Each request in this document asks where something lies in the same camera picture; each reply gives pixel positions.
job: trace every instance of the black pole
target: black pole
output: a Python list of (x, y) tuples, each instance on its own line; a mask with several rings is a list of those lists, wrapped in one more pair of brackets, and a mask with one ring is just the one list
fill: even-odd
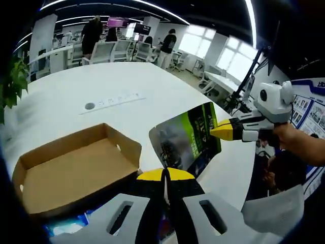
[(136, 52), (137, 43), (138, 43), (138, 41), (136, 41), (135, 44), (134, 44), (134, 49), (133, 49), (133, 52), (132, 52), (131, 62), (133, 62), (133, 56), (134, 56), (134, 53)]
[(226, 107), (224, 108), (225, 111), (227, 112), (228, 110), (230, 109), (233, 109), (235, 108), (236, 104), (237, 104), (237, 99), (239, 98), (239, 94), (240, 92), (243, 90), (243, 88), (245, 87), (245, 85), (247, 84), (248, 80), (249, 80), (249, 77), (250, 75), (253, 73), (253, 69), (255, 67), (255, 65), (257, 64), (258, 62), (258, 59), (259, 57), (261, 56), (262, 52), (263, 52), (264, 48), (261, 48), (258, 50), (256, 56), (255, 56), (255, 59), (253, 60), (253, 63), (252, 65), (250, 66), (243, 82), (239, 85), (237, 91), (235, 91), (231, 96), (230, 96), (230, 101), (228, 102), (228, 104), (226, 105)]

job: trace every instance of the round table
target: round table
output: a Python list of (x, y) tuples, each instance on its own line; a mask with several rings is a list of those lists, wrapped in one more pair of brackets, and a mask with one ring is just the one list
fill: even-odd
[[(81, 114), (85, 104), (130, 93), (145, 99)], [(107, 123), (141, 143), (140, 169), (161, 168), (149, 131), (174, 116), (210, 102), (176, 76), (149, 63), (105, 63), (81, 66), (43, 77), (28, 85), (28, 94), (14, 107), (18, 127), (4, 145), (8, 171), (18, 158), (47, 142)], [(218, 121), (230, 115), (215, 106)], [(254, 163), (254, 143), (222, 141), (216, 155), (199, 176), (206, 192), (214, 192), (241, 210)]]

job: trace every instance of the screen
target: screen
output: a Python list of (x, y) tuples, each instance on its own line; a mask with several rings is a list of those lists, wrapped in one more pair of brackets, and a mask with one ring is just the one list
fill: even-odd
[(123, 18), (109, 18), (107, 21), (107, 27), (121, 27), (126, 28), (128, 21)]
[(149, 35), (150, 30), (151, 30), (150, 26), (137, 23), (134, 28), (134, 33), (139, 33), (147, 36)]

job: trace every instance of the window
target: window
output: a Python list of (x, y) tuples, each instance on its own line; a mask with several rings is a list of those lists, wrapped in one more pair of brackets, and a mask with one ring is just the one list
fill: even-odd
[(216, 65), (236, 79), (243, 81), (256, 54), (257, 50), (252, 46), (229, 37)]
[(215, 35), (215, 30), (190, 25), (179, 46), (180, 50), (204, 58)]

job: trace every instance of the open cardboard tray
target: open cardboard tray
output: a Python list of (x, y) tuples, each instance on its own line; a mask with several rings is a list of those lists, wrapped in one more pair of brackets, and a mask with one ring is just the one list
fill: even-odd
[(137, 174), (140, 154), (139, 143), (100, 124), (22, 155), (12, 181), (32, 217), (50, 218)]

